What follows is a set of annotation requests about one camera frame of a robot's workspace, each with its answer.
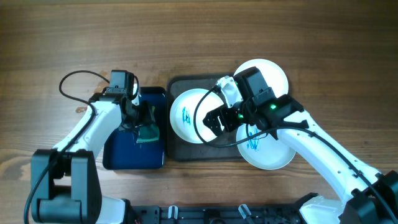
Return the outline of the green and yellow sponge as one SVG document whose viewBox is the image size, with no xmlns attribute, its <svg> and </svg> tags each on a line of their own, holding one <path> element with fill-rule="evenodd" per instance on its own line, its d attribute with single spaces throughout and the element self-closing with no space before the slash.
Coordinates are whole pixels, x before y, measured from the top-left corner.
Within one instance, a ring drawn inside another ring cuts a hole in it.
<svg viewBox="0 0 398 224">
<path fill-rule="evenodd" d="M 160 138 L 160 130 L 156 124 L 141 126 L 138 131 L 138 143 L 154 142 L 158 141 Z"/>
</svg>

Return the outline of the white plate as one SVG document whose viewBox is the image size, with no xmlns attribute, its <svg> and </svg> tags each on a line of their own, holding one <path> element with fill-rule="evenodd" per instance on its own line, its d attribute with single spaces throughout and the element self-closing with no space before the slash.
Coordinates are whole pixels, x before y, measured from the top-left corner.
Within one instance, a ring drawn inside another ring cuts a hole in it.
<svg viewBox="0 0 398 224">
<path fill-rule="evenodd" d="M 191 89 L 179 95 L 170 109 L 170 124 L 174 132 L 184 141 L 202 144 L 193 127 L 193 114 L 198 102 L 208 90 L 202 88 Z M 200 136 L 207 142 L 216 139 L 216 135 L 203 124 L 207 112 L 223 106 L 223 100 L 211 92 L 200 104 L 197 111 L 197 129 Z"/>
<path fill-rule="evenodd" d="M 257 67 L 262 73 L 267 85 L 272 88 L 278 98 L 289 92 L 289 83 L 285 72 L 274 62 L 266 59 L 252 59 L 238 67 L 234 75 L 251 67 Z"/>
<path fill-rule="evenodd" d="M 252 166 L 264 170 L 276 170 L 286 166 L 295 151 L 275 140 L 270 134 L 262 134 L 237 145 L 241 156 Z"/>
</svg>

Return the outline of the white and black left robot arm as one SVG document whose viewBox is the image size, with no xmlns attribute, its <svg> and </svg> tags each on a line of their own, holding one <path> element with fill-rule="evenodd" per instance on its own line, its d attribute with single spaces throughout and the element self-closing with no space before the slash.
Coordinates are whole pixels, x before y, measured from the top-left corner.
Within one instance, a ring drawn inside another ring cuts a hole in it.
<svg viewBox="0 0 398 224">
<path fill-rule="evenodd" d="M 24 223 L 139 223 L 128 200 L 103 196 L 95 159 L 115 131 L 138 146 L 158 141 L 160 131 L 135 74 L 113 70 L 108 84 L 84 102 L 88 110 L 66 138 L 33 154 Z"/>
</svg>

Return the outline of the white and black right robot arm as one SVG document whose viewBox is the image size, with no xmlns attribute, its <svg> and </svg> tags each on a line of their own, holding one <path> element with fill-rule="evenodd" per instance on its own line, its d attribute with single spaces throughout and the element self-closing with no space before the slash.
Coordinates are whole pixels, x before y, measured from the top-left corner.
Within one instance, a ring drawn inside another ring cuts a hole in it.
<svg viewBox="0 0 398 224">
<path fill-rule="evenodd" d="M 289 95 L 280 68 L 253 65 L 220 78 L 212 88 L 225 103 L 209 111 L 202 123 L 215 135 L 244 124 L 258 128 L 246 141 L 266 140 L 299 153 L 332 187 L 337 200 L 306 198 L 298 210 L 307 223 L 396 223 L 397 172 L 382 174 L 328 135 Z"/>
</svg>

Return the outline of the dark brown serving tray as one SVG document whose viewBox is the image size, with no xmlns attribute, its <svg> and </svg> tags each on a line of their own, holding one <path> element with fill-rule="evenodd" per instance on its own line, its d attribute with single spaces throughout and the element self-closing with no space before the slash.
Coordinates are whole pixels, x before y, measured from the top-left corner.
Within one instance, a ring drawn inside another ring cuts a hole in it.
<svg viewBox="0 0 398 224">
<path fill-rule="evenodd" d="M 210 89 L 218 79 L 226 73 L 210 75 L 182 75 L 172 78 L 166 90 L 167 116 L 174 100 L 187 90 L 194 88 Z M 188 161 L 241 161 L 241 156 L 236 146 L 226 148 L 208 147 L 204 144 L 194 144 L 180 138 L 167 123 L 167 157 L 179 162 Z"/>
</svg>

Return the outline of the dark blue tray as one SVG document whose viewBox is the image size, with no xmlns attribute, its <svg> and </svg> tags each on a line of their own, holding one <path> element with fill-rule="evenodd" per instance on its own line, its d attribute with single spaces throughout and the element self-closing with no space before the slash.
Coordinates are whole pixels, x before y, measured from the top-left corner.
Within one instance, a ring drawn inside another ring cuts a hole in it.
<svg viewBox="0 0 398 224">
<path fill-rule="evenodd" d="M 167 143 L 166 90 L 160 86 L 141 88 L 141 101 L 155 107 L 155 123 L 160 138 L 154 142 L 137 141 L 130 132 L 115 129 L 104 145 L 103 167 L 107 170 L 160 169 L 165 162 Z"/>
</svg>

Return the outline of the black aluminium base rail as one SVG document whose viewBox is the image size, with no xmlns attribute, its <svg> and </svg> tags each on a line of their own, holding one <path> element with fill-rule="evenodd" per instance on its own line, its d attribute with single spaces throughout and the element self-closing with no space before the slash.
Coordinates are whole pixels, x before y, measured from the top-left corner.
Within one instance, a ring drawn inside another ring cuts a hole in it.
<svg viewBox="0 0 398 224">
<path fill-rule="evenodd" d="M 262 207 L 241 204 L 238 207 L 133 206 L 124 223 L 131 224 L 304 224 L 305 220 L 291 204 Z"/>
</svg>

